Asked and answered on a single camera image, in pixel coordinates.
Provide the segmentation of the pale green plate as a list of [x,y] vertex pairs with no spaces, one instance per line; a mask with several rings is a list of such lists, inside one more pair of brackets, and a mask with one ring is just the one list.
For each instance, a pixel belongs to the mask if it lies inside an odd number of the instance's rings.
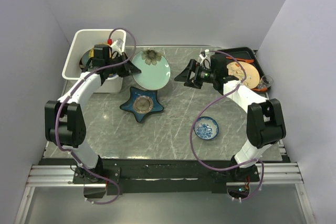
[[171,68],[160,52],[152,49],[138,52],[132,58],[132,63],[141,70],[141,73],[133,75],[133,79],[142,88],[159,90],[168,84]]

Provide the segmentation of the woven bamboo plate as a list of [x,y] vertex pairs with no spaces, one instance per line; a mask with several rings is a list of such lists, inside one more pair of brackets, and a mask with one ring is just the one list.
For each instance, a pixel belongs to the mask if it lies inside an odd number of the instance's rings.
[[91,48],[89,50],[89,58],[92,58],[92,57],[94,57],[94,48]]

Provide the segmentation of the dark blue blossom plate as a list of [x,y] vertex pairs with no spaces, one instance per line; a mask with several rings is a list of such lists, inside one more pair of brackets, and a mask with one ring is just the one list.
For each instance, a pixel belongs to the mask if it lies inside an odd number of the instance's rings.
[[90,53],[90,50],[88,50],[87,52],[85,52],[82,55],[82,57],[81,57],[81,59],[79,61],[79,67],[80,67],[80,69],[83,69],[86,66],[86,64],[87,64],[87,62],[89,60],[89,53]]

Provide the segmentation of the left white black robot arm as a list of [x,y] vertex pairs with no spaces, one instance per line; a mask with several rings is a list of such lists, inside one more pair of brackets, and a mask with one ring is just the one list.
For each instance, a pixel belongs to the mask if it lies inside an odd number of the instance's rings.
[[82,108],[109,77],[127,77],[140,70],[125,52],[107,44],[96,44],[91,52],[72,88],[58,100],[45,104],[45,137],[61,151],[69,152],[84,176],[98,183],[106,177],[101,157],[85,140]]

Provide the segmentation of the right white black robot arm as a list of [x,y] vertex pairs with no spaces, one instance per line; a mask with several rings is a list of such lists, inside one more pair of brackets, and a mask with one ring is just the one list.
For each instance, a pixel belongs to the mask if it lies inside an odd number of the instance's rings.
[[211,53],[210,68],[206,69],[195,59],[191,59],[174,80],[194,89],[201,89],[203,83],[212,84],[221,96],[208,104],[207,109],[221,99],[229,98],[246,112],[247,140],[232,157],[229,167],[215,168],[197,158],[202,166],[216,172],[230,171],[233,180],[242,181],[248,175],[248,168],[254,166],[268,148],[286,136],[281,103],[277,99],[266,99],[246,87],[245,71],[242,79],[230,76],[226,68],[226,59],[230,58],[241,68],[242,64],[236,58],[220,50],[213,50]]

